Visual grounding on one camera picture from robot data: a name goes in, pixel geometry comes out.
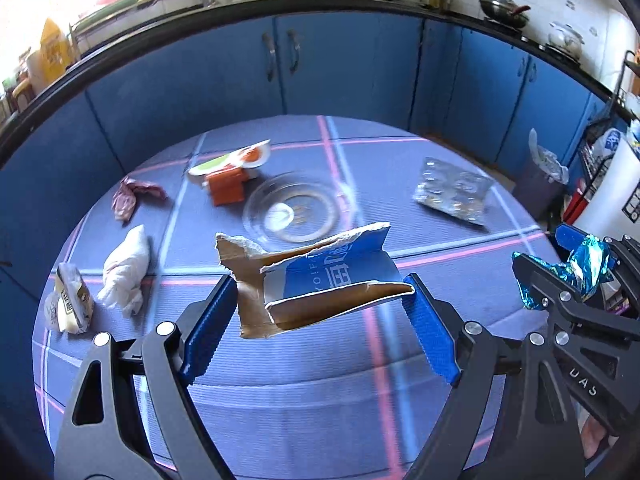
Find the beige food wrapper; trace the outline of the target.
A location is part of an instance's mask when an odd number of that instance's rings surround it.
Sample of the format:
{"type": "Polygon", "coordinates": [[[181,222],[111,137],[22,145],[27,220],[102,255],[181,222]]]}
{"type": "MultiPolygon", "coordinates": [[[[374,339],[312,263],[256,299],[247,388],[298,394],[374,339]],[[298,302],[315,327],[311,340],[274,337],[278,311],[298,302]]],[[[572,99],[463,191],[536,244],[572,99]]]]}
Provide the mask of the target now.
{"type": "Polygon", "coordinates": [[[90,327],[94,300],[73,263],[60,263],[54,274],[54,289],[43,303],[44,322],[50,330],[72,335],[90,327]]]}

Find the clear plastic lid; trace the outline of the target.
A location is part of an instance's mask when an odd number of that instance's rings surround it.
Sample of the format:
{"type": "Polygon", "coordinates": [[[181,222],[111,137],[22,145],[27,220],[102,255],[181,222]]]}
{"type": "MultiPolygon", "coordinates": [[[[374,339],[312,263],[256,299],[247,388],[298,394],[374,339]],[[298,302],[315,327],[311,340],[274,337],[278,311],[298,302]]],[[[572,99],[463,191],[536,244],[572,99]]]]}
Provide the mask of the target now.
{"type": "Polygon", "coordinates": [[[318,172],[290,171],[262,180],[250,192],[242,220],[251,240],[280,252],[350,230],[357,211],[346,183],[318,172]]]}

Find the pink crumpled wrapper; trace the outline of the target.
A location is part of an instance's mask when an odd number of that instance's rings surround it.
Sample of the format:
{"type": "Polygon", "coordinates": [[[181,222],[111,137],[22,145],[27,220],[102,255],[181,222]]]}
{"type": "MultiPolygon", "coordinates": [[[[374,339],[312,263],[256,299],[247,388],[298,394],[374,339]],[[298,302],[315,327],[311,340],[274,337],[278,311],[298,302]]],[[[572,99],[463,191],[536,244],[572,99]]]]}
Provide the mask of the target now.
{"type": "Polygon", "coordinates": [[[115,191],[111,208],[114,218],[128,223],[136,211],[139,195],[149,195],[158,200],[166,200],[166,191],[157,183],[124,177],[115,191]]]}

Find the orange yogurt cup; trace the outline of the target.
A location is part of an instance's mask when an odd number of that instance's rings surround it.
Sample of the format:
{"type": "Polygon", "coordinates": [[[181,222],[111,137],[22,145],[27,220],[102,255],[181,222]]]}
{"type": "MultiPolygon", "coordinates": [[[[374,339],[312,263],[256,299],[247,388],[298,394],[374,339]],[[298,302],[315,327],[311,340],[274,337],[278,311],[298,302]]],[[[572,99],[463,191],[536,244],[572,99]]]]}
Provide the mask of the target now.
{"type": "Polygon", "coordinates": [[[194,166],[188,179],[204,188],[215,207],[242,203],[244,184],[259,176],[270,155],[271,141],[263,140],[194,166]]]}

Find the blue kitchen cabinets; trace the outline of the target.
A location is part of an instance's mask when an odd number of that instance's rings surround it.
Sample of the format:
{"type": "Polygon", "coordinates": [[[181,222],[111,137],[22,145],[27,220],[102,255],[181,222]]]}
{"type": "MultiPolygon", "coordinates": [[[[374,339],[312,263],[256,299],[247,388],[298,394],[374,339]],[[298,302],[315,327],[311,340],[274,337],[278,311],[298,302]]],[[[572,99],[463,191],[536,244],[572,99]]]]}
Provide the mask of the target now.
{"type": "MultiPolygon", "coordinates": [[[[215,236],[244,233],[239,206],[210,206],[186,180],[192,160],[262,139],[268,176],[310,171],[355,193],[350,226],[390,224],[385,246],[459,307],[512,325],[518,293],[510,247],[550,255],[503,188],[474,228],[411,197],[426,156],[463,150],[517,176],[530,129],[574,162],[608,89],[478,21],[363,11],[264,15],[155,47],[91,82],[38,126],[1,170],[1,429],[29,463],[51,466],[85,337],[37,318],[64,260],[96,274],[124,237],[110,209],[125,176],[156,179],[165,205],[143,205],[150,275],[131,320],[99,310],[93,324],[131,337],[177,314],[220,275],[215,236]]],[[[407,467],[435,420],[442,382],[396,304],[299,335],[230,335],[204,378],[206,425],[232,470],[254,478],[345,478],[407,467]],[[221,396],[211,392],[221,390],[221,396]]]]}

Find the blue snack wrapper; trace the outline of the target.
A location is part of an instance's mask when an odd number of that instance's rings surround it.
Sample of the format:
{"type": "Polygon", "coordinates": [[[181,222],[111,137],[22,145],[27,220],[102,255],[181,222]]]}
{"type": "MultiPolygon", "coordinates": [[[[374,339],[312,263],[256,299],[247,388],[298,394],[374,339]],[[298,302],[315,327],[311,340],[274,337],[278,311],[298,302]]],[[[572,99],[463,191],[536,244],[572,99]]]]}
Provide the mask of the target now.
{"type": "Polygon", "coordinates": [[[600,286],[610,282],[611,248],[604,240],[587,234],[570,252],[565,262],[551,264],[532,256],[544,269],[579,292],[580,299],[590,307],[604,309],[600,286]]]}

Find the silver blister pack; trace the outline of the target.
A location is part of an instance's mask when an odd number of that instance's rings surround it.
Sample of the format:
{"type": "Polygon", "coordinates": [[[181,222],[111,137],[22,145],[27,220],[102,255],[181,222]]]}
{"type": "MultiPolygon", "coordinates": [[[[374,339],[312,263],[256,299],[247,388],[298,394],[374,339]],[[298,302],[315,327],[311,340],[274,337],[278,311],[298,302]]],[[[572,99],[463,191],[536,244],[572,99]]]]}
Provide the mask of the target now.
{"type": "Polygon", "coordinates": [[[416,203],[452,218],[484,226],[485,200],[493,186],[494,180],[482,174],[427,157],[412,198],[416,203]]]}

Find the white tall appliance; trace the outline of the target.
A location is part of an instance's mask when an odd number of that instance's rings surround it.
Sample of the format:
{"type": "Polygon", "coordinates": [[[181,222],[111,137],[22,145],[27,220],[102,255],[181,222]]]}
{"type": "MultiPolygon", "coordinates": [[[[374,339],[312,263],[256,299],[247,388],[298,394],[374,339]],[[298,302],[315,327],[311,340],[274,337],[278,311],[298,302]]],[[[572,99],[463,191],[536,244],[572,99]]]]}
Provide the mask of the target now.
{"type": "Polygon", "coordinates": [[[622,136],[608,171],[574,226],[600,238],[638,238],[639,170],[637,153],[622,136]]]}

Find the white tissue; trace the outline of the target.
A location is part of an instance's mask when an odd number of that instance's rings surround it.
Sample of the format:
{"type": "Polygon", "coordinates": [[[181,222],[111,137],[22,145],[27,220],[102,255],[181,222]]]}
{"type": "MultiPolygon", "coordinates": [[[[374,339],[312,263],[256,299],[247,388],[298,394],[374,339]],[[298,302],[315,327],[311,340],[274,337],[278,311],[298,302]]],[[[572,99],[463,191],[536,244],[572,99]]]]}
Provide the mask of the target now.
{"type": "Polygon", "coordinates": [[[107,309],[119,308],[125,318],[137,315],[143,304],[142,280],[148,272],[151,252],[143,224],[130,229],[125,239],[108,255],[102,273],[102,288],[96,299],[107,309]]]}

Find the blue plaid tablecloth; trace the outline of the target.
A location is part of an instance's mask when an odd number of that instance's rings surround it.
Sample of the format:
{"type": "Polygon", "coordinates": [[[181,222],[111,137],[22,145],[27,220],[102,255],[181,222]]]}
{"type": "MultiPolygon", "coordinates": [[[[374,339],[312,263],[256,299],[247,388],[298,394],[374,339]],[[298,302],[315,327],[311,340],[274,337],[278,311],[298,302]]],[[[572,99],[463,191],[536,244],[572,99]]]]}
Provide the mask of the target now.
{"type": "Polygon", "coordinates": [[[174,322],[223,278],[238,296],[206,327],[214,350],[190,397],[242,479],[395,479],[416,458],[450,387],[427,363],[402,305],[416,274],[462,318],[518,339],[528,313],[514,252],[556,260],[541,226],[500,184],[480,222],[414,199],[431,167],[486,170],[433,141],[379,122],[277,116],[171,141],[136,157],[149,265],[142,305],[96,303],[89,329],[38,323],[35,383],[43,429],[58,442],[93,337],[119,340],[174,322]]]}

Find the black wok with lid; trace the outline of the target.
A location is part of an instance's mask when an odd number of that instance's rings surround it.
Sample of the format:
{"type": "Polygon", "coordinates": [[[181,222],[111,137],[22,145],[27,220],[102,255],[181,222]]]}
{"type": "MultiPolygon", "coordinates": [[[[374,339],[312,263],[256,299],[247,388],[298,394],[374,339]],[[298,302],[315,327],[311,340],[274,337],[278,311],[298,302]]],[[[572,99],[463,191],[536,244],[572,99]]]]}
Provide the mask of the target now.
{"type": "Polygon", "coordinates": [[[486,18],[514,29],[528,24],[530,6],[519,6],[514,0],[478,0],[486,18]]]}

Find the yellow package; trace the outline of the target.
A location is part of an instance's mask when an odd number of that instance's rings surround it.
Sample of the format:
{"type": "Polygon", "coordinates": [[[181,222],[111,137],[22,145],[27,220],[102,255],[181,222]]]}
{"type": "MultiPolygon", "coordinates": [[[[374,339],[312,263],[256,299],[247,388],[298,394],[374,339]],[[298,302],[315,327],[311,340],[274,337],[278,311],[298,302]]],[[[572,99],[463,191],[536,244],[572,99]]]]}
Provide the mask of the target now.
{"type": "Polygon", "coordinates": [[[74,62],[74,52],[62,30],[47,18],[40,37],[41,65],[44,79],[52,84],[74,62]]]}

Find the torn blue cardboard box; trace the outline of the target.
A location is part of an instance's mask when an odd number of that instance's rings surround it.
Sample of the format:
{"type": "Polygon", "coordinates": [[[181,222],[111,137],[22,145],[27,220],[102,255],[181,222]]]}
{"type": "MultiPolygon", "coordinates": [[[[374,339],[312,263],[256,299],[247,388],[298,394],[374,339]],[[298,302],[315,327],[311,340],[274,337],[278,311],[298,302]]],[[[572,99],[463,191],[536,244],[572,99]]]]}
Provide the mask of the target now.
{"type": "Polygon", "coordinates": [[[240,335],[269,338],[412,295],[383,248],[389,230],[375,222],[284,252],[218,233],[220,263],[238,285],[240,335]]]}

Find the black metal shelf rack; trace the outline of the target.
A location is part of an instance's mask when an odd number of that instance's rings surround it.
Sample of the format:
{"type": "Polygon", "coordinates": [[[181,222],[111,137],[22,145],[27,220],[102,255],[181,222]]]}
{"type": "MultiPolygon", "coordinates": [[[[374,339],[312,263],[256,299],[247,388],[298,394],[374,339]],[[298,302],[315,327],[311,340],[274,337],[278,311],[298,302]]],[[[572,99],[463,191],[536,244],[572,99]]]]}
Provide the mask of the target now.
{"type": "Polygon", "coordinates": [[[570,198],[562,212],[562,221],[565,223],[572,224],[578,219],[608,171],[613,155],[597,157],[593,154],[593,145],[608,129],[623,128],[623,82],[628,73],[639,75],[636,54],[631,50],[624,54],[614,90],[608,99],[601,101],[593,94],[588,100],[585,118],[578,126],[578,137],[573,142],[574,148],[570,149],[570,159],[566,163],[570,172],[570,180],[567,183],[567,194],[570,198]]]}

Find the grey bin with bag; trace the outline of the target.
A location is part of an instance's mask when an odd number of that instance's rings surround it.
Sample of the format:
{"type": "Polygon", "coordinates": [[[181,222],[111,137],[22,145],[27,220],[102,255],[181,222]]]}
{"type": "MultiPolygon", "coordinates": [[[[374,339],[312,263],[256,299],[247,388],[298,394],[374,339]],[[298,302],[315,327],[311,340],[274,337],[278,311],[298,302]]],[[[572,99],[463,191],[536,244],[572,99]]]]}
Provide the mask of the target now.
{"type": "Polygon", "coordinates": [[[528,155],[512,191],[514,198],[536,220],[563,195],[568,183],[568,168],[552,151],[538,143],[535,128],[529,130],[528,155]]]}

